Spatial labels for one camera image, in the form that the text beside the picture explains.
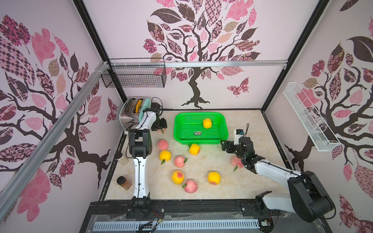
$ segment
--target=pink peach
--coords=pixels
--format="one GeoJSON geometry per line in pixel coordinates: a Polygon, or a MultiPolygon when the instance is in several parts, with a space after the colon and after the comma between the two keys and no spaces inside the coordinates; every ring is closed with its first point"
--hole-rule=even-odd
{"type": "Polygon", "coordinates": [[[232,157],[231,165],[234,166],[234,167],[238,166],[238,168],[243,168],[244,167],[244,165],[241,162],[241,159],[237,158],[237,156],[232,157]]]}

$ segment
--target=white mesh shelf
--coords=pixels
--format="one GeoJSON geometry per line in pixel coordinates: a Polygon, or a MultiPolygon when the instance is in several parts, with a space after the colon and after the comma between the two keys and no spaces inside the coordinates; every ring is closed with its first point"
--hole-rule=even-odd
{"type": "Polygon", "coordinates": [[[289,82],[283,93],[318,151],[331,151],[341,144],[326,120],[321,117],[319,110],[297,82],[289,82]]]}

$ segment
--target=spice jar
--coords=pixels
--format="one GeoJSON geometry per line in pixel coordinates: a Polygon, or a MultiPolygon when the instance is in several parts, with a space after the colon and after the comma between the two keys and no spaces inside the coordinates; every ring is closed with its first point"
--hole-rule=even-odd
{"type": "Polygon", "coordinates": [[[128,190],[132,185],[132,183],[129,180],[127,180],[124,176],[118,177],[117,184],[122,186],[122,188],[124,188],[125,190],[128,190]]]}

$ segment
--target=tree branch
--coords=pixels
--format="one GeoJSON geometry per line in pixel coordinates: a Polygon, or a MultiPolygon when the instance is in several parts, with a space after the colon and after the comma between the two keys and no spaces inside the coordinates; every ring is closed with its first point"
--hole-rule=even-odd
{"type": "Polygon", "coordinates": [[[23,121],[23,118],[25,117],[26,115],[23,115],[20,119],[18,119],[17,121],[17,124],[14,124],[14,123],[4,123],[4,124],[0,124],[0,127],[14,127],[16,128],[21,134],[23,134],[24,136],[26,135],[32,135],[34,137],[36,137],[37,139],[39,140],[42,140],[43,137],[38,135],[35,131],[24,131],[22,128],[21,128],[21,122],[23,121]]]}

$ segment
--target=green basket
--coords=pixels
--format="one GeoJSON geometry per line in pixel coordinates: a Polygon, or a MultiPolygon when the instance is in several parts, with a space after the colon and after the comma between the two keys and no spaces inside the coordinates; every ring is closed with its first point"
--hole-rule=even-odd
{"type": "Polygon", "coordinates": [[[220,144],[220,140],[228,138],[225,117],[220,113],[180,113],[175,117],[173,137],[183,145],[220,144]],[[209,129],[202,124],[206,118],[212,121],[209,129]]]}

